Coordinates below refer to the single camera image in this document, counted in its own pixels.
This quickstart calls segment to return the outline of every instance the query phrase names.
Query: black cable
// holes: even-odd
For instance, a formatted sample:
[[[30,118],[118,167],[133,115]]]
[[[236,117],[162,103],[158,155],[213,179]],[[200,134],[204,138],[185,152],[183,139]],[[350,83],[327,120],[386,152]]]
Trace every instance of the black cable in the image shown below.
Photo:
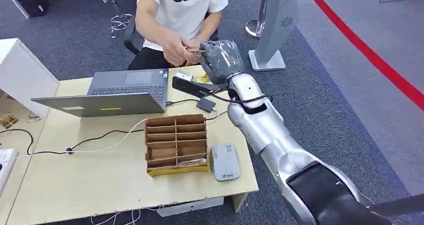
[[[141,132],[141,131],[144,131],[144,129],[134,130],[134,131],[132,131],[131,133],[137,133],[137,132]],[[74,149],[76,149],[79,145],[81,145],[81,144],[83,144],[83,143],[86,143],[86,142],[89,142],[89,141],[93,141],[93,140],[99,140],[99,139],[102,139],[102,138],[104,138],[104,137],[106,137],[107,135],[112,134],[112,133],[123,133],[123,134],[127,134],[128,132],[127,132],[127,131],[121,131],[121,130],[113,130],[113,131],[110,131],[110,132],[108,132],[108,133],[106,133],[106,134],[104,134],[104,135],[102,135],[102,136],[86,139],[86,140],[84,140],[84,141],[82,141],[82,142],[78,143],[77,145],[75,145],[75,146],[73,146],[73,147],[68,147],[66,150],[67,150],[67,151],[69,151],[68,149],[70,149],[70,151],[69,151],[69,152],[71,152],[71,151],[73,151],[73,150],[74,150]]]
[[[216,115],[214,117],[206,118],[206,121],[214,120],[214,119],[218,118],[219,116],[225,114],[226,112],[228,112],[228,111],[223,111],[223,112],[221,112],[220,114],[218,114],[218,115]]]
[[[33,145],[33,143],[34,143],[34,137],[29,131],[24,130],[24,129],[9,129],[9,130],[0,131],[0,134],[6,133],[6,132],[13,132],[13,131],[21,131],[21,132],[25,132],[29,135],[29,137],[31,138],[31,143],[28,146],[28,150],[29,150],[31,145]]]
[[[258,96],[258,97],[255,97],[255,98],[252,98],[252,99],[249,99],[249,100],[230,100],[230,99],[226,99],[226,98],[217,96],[217,95],[215,95],[215,94],[213,94],[211,92],[203,92],[203,91],[200,91],[200,92],[202,94],[204,94],[204,95],[212,96],[212,97],[214,97],[216,99],[219,99],[219,100],[224,101],[224,102],[227,102],[227,103],[232,103],[232,104],[250,103],[250,102],[257,101],[257,100],[264,99],[264,98],[269,98],[269,100],[271,102],[273,101],[273,96],[270,96],[270,95],[262,95],[262,96]]]
[[[86,142],[89,142],[89,141],[93,141],[93,140],[102,139],[102,138],[104,138],[107,135],[112,134],[112,133],[124,133],[124,134],[127,134],[128,133],[127,131],[113,130],[113,131],[110,131],[110,132],[108,132],[108,133],[106,133],[106,134],[104,134],[102,136],[86,139],[86,140],[78,143],[77,145],[75,145],[73,147],[68,147],[66,149],[66,151],[63,151],[63,152],[58,152],[58,151],[38,151],[38,152],[30,153],[31,146],[34,143],[34,137],[33,137],[33,135],[29,131],[24,130],[24,129],[9,129],[9,130],[4,130],[4,131],[0,131],[0,134],[5,133],[5,132],[12,132],[12,131],[21,131],[21,132],[25,132],[25,133],[27,133],[29,135],[29,137],[31,138],[31,142],[29,143],[29,146],[26,149],[26,154],[29,155],[29,156],[37,155],[37,154],[58,154],[58,155],[72,154],[72,151],[74,149],[76,149],[78,146],[80,146],[81,144],[83,144],[83,143],[86,143]],[[144,131],[144,129],[134,130],[131,133],[137,133],[137,132],[141,132],[141,131]]]
[[[183,103],[183,102],[187,102],[187,101],[195,101],[195,102],[199,102],[200,100],[198,99],[193,99],[193,98],[189,98],[189,99],[184,99],[184,100],[180,100],[180,101],[167,101],[166,105],[167,106],[171,106],[174,104],[179,104],[179,103]]]

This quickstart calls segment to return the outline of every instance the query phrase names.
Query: white t-shirt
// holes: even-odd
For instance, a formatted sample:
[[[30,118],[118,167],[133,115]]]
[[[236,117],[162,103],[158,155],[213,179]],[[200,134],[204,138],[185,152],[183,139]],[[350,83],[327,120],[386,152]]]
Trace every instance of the white t-shirt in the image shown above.
[[[199,35],[207,12],[217,13],[228,5],[228,0],[155,1],[158,4],[155,17],[157,23],[180,34],[187,40],[193,40]],[[160,45],[148,40],[144,41],[143,47],[162,51]]]

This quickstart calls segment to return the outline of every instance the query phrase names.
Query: gray laptop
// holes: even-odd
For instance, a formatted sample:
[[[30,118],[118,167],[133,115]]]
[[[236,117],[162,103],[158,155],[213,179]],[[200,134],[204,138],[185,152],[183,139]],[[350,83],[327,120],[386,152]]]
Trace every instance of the gray laptop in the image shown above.
[[[87,95],[31,100],[77,117],[164,113],[168,69],[96,72]]]

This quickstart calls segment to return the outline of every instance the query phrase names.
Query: white cabinet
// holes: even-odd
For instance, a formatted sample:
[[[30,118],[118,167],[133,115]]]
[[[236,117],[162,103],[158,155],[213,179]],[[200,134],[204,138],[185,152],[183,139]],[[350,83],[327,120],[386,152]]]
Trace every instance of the white cabinet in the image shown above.
[[[58,86],[55,76],[19,39],[0,40],[1,90],[45,118],[48,108],[31,101],[31,98],[54,97]]]

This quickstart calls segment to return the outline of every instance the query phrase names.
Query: white desk leg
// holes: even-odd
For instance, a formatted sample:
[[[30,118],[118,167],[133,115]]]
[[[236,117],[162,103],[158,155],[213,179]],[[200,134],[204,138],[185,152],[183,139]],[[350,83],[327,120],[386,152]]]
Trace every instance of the white desk leg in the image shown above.
[[[234,205],[234,211],[238,213],[240,209],[243,207],[243,204],[245,203],[246,198],[248,197],[249,193],[242,193],[231,196],[232,198],[232,204]]]

